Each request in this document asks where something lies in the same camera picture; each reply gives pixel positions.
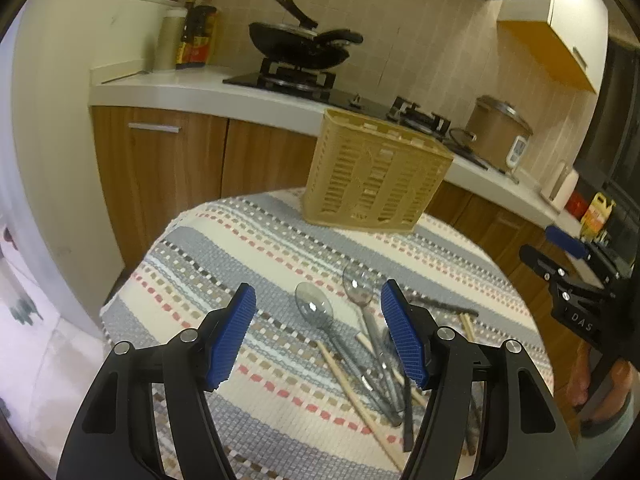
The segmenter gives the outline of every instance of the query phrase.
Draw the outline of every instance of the wooden chopstick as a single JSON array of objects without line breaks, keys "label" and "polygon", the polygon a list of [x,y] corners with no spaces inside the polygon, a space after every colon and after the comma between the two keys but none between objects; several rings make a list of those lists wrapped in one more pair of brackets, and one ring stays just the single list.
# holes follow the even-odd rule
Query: wooden chopstick
[{"label": "wooden chopstick", "polygon": [[356,392],[353,391],[351,385],[349,384],[349,381],[347,380],[347,377],[345,377],[345,375],[342,373],[342,370],[340,370],[340,367],[335,362],[334,358],[331,357],[331,354],[329,354],[326,346],[324,346],[321,341],[316,341],[316,343],[318,344],[318,349],[321,351],[322,357],[327,363],[329,369],[334,374],[335,379],[338,381],[338,383],[340,383],[342,390],[351,401],[351,404],[355,408],[356,412],[358,412],[358,415],[360,415],[362,421],[369,427],[371,433],[373,433],[373,435],[376,437],[376,440],[380,444],[380,447],[391,459],[391,462],[393,462],[394,465],[398,468],[398,471],[402,471],[404,469],[404,463],[406,462],[402,453],[386,440],[385,433],[371,418],[369,412],[360,401],[360,398],[358,397]]},{"label": "wooden chopstick", "polygon": [[[469,341],[470,343],[473,343],[476,341],[476,334],[474,332],[474,326],[471,323],[471,319],[469,317],[469,314],[459,314],[458,316],[460,318],[460,322],[462,323],[462,327],[465,330],[465,334],[466,334],[466,340]],[[474,412],[474,417],[476,419],[479,418],[479,412],[478,412],[478,406],[476,405],[476,400],[473,398],[473,396],[471,396],[471,411]],[[473,438],[473,435],[471,434],[471,431],[469,430],[469,421],[467,421],[466,423],[466,435],[465,435],[465,440],[466,440],[466,450],[469,453],[469,455],[473,456],[476,454],[476,452],[478,452],[478,447],[476,446],[476,442]]]},{"label": "wooden chopstick", "polygon": [[[371,341],[369,341],[369,338],[367,336],[365,336],[362,332],[358,332],[356,334],[356,339],[360,342],[362,346],[364,346],[364,348],[366,348],[373,355],[373,346],[371,345]],[[402,378],[402,374],[393,367],[391,367],[391,371],[393,372],[394,378],[396,379],[398,384],[403,386],[404,378]],[[415,388],[411,388],[411,396],[421,406],[427,405],[427,399],[425,399],[424,396],[422,396],[420,393],[415,391]]]},{"label": "wooden chopstick", "polygon": [[469,314],[459,314],[458,317],[462,322],[462,327],[465,329],[466,340],[473,343],[476,340],[476,335],[474,334],[474,326],[471,323]]}]

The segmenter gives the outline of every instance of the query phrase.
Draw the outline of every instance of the blue gripper pad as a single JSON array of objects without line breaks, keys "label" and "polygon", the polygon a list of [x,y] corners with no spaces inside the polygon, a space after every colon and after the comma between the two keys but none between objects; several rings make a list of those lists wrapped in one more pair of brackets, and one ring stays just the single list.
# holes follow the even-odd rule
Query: blue gripper pad
[{"label": "blue gripper pad", "polygon": [[578,260],[585,259],[589,254],[589,250],[587,249],[587,246],[585,244],[583,244],[577,238],[574,238],[571,235],[565,233],[558,226],[546,226],[545,237],[551,243],[553,243],[557,247],[560,247],[563,251],[568,252],[571,256]]},{"label": "blue gripper pad", "polygon": [[385,316],[391,338],[398,350],[404,373],[423,388],[429,380],[429,374],[424,367],[424,349],[402,309],[403,301],[405,301],[404,298],[400,300],[388,282],[382,286],[380,293],[382,314]]},{"label": "blue gripper pad", "polygon": [[231,299],[231,309],[225,327],[211,346],[211,368],[207,372],[207,383],[212,388],[226,381],[234,366],[244,335],[255,314],[255,290],[247,286],[241,296]]}]

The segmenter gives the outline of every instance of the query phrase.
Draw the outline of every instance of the chopstick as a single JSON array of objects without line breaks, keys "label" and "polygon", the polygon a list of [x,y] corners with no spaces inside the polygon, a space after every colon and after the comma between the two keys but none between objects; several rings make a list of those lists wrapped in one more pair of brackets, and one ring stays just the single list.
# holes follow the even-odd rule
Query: chopstick
[{"label": "chopstick", "polygon": [[[367,336],[365,336],[362,332],[358,332],[356,334],[356,339],[373,355],[373,346],[371,345],[371,341],[369,341],[369,338],[367,338]],[[393,372],[396,381],[398,381],[398,384],[404,386],[404,378],[402,377],[402,374],[393,367],[391,367],[391,371]],[[411,388],[411,396],[421,406],[427,405],[427,400],[421,394],[415,391],[415,388]]]},{"label": "chopstick", "polygon": [[453,305],[450,303],[444,303],[443,301],[432,300],[430,298],[422,298],[420,296],[409,296],[406,299],[409,303],[412,301],[417,301],[425,306],[432,306],[435,308],[439,308],[440,310],[446,310],[452,314],[467,314],[468,316],[478,317],[480,314],[474,308],[468,308],[466,306]]},{"label": "chopstick", "polygon": [[414,448],[414,404],[411,402],[411,381],[402,374],[402,400],[404,400],[404,426],[402,427],[402,451],[410,452]]},{"label": "chopstick", "polygon": [[371,418],[371,416],[369,415],[369,412],[364,407],[363,403],[360,401],[360,398],[358,397],[356,392],[354,392],[353,389],[351,388],[349,381],[347,380],[347,377],[345,377],[344,373],[342,373],[342,370],[340,370],[340,367],[337,365],[334,358],[331,357],[331,354],[329,354],[329,351],[326,349],[326,346],[324,346],[324,344],[321,341],[316,341],[316,343],[318,344],[318,349],[322,353],[322,357],[327,363],[329,369],[334,374],[335,379],[338,381],[338,383],[342,387],[342,390],[351,401],[351,404],[355,408],[356,412],[358,412],[358,415],[360,415],[360,418],[369,427],[369,429],[371,430],[371,433],[373,433],[373,435],[376,437],[376,440],[380,444],[380,447],[385,451],[385,453],[391,459],[391,462],[393,462],[394,465],[398,468],[398,471],[402,471],[404,469],[404,463],[405,463],[404,456],[400,453],[399,450],[397,450],[394,446],[392,446],[386,440],[386,435],[384,434],[382,429],[379,427],[379,425],[377,425],[376,422]]},{"label": "chopstick", "polygon": [[[469,341],[470,343],[475,342],[476,334],[474,333],[474,326],[471,323],[469,314],[459,314],[458,317],[460,318],[462,327],[465,330],[466,340]],[[475,416],[476,420],[479,420],[480,417],[478,413],[478,406],[476,405],[476,400],[474,399],[473,395],[471,395],[471,411],[473,412],[473,415]],[[478,452],[478,447],[476,446],[476,442],[474,441],[473,435],[471,434],[469,420],[466,422],[465,440],[466,440],[466,450],[468,451],[469,455],[470,456],[475,455],[476,452]]]}]

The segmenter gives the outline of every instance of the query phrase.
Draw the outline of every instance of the beige tiled wall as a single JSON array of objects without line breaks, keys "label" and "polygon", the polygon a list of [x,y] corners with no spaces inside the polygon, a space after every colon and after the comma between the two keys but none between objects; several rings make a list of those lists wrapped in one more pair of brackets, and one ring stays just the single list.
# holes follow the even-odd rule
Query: beige tiled wall
[{"label": "beige tiled wall", "polygon": [[[383,103],[402,95],[422,109],[465,125],[475,98],[510,102],[534,130],[522,167],[538,180],[564,158],[572,162],[596,96],[552,81],[527,48],[496,26],[500,1],[295,0],[320,23],[364,36],[334,71],[336,86]],[[254,72],[262,55],[248,24],[295,23],[273,0],[213,0],[222,11],[214,62]]]}]

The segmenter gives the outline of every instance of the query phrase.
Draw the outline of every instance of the spoon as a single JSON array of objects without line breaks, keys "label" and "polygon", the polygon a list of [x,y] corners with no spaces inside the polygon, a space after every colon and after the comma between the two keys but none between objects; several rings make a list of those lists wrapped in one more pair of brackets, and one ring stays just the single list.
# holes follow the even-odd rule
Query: spoon
[{"label": "spoon", "polygon": [[373,291],[376,286],[377,275],[370,272],[355,263],[350,263],[344,268],[342,272],[342,286],[347,293],[347,297],[353,301],[362,310],[362,317],[364,318],[364,324],[369,332],[369,339],[373,346],[374,356],[376,358],[376,365],[378,371],[385,380],[386,389],[389,392],[389,398],[391,399],[391,405],[396,412],[402,410],[400,405],[400,398],[398,391],[396,390],[396,384],[391,375],[391,359],[388,353],[385,351],[380,339],[380,332],[376,325],[376,320],[373,314],[367,309],[369,303],[373,299]]},{"label": "spoon", "polygon": [[299,283],[296,287],[296,305],[302,317],[310,325],[327,334],[329,341],[331,341],[335,349],[342,355],[344,363],[351,374],[360,380],[369,399],[371,399],[386,418],[388,418],[389,423],[391,423],[393,427],[400,426],[402,420],[386,402],[384,394],[380,392],[375,383],[370,382],[360,371],[357,364],[358,360],[348,349],[347,345],[345,345],[342,338],[331,330],[331,325],[334,322],[334,310],[327,297],[322,293],[322,290],[311,283]]}]

